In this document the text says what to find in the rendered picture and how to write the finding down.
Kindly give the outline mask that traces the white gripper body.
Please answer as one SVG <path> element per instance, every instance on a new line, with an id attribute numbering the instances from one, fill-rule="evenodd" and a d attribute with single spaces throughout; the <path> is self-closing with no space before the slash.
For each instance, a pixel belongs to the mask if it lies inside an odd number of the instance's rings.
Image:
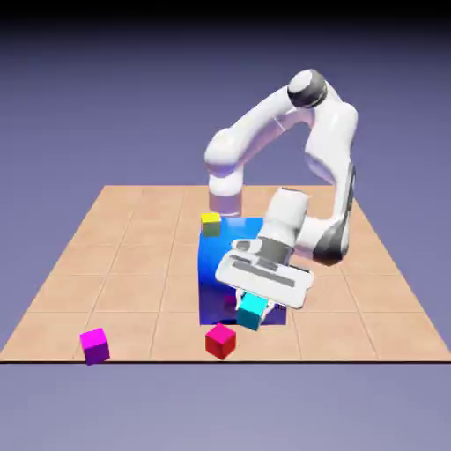
<path id="1" fill-rule="evenodd" d="M 314 282 L 310 270 L 272 262 L 237 249 L 224 255 L 215 277 L 235 289 L 294 309 L 302 308 Z"/>

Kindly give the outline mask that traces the small yellow cube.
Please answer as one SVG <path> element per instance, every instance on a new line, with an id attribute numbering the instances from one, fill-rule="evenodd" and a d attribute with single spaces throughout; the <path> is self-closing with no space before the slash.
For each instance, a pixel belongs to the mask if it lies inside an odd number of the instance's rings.
<path id="1" fill-rule="evenodd" d="M 221 233 L 221 217 L 217 212 L 202 213 L 201 225 L 204 237 L 217 237 Z"/>

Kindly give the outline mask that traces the small red cube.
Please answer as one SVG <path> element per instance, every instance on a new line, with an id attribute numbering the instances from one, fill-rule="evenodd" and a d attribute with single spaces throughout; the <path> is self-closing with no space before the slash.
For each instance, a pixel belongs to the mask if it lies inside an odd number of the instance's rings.
<path id="1" fill-rule="evenodd" d="M 236 347 L 236 332 L 224 324 L 216 324 L 205 334 L 205 350 L 218 359 L 226 359 Z"/>

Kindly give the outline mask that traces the small magenta cube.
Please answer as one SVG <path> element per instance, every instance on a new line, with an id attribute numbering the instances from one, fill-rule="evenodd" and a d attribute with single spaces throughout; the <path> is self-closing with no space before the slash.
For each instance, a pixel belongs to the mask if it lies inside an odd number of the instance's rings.
<path id="1" fill-rule="evenodd" d="M 86 331 L 79 338 L 87 366 L 110 359 L 109 345 L 103 328 Z"/>

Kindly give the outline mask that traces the small cyan cube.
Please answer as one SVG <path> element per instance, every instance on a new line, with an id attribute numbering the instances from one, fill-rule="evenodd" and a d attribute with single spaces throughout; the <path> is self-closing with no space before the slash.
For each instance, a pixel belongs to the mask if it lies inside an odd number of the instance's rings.
<path id="1" fill-rule="evenodd" d="M 267 304 L 266 299 L 246 292 L 237 310 L 236 323 L 244 328 L 257 331 Z"/>

